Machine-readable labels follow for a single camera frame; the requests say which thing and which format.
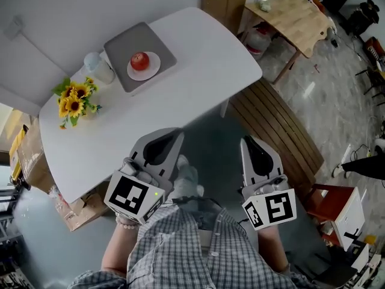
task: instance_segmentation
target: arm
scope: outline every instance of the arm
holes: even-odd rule
[[[114,272],[125,278],[128,256],[137,243],[137,238],[138,227],[125,229],[123,226],[117,225],[103,256],[102,270]]]
[[[259,253],[266,263],[276,272],[287,270],[289,262],[279,237],[278,226],[258,231]]]

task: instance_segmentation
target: wooden bench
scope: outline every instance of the wooden bench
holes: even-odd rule
[[[302,201],[324,159],[284,100],[261,79],[234,95],[229,111],[251,135],[278,152],[289,184]]]

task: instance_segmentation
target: green leaf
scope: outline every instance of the green leaf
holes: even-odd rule
[[[78,119],[79,119],[79,116],[77,116],[76,118],[70,117],[72,126],[76,126],[76,124],[78,124]]]
[[[54,92],[56,95],[61,96],[61,92],[66,90],[66,86],[70,85],[71,79],[66,77],[63,79],[63,82],[61,84],[58,84],[55,88],[52,89],[52,92]]]

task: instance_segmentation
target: flower bouquet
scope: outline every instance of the flower bouquet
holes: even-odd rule
[[[102,108],[100,105],[90,102],[92,94],[97,90],[97,85],[89,77],[86,77],[85,82],[80,84],[65,78],[61,84],[52,90],[59,96],[59,117],[64,118],[63,124],[60,125],[61,129],[66,129],[69,120],[72,126],[76,126],[79,117],[87,115],[88,108],[92,113],[98,112]]]

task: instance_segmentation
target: gray tray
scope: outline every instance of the gray tray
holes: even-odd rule
[[[120,80],[124,90],[128,93],[132,93],[141,85],[176,64],[174,55],[145,22],[140,22],[132,26],[106,42],[104,44],[104,50],[116,76]],[[133,80],[127,74],[127,65],[132,55],[140,51],[152,51],[161,59],[161,68],[158,73],[154,77],[144,81]]]

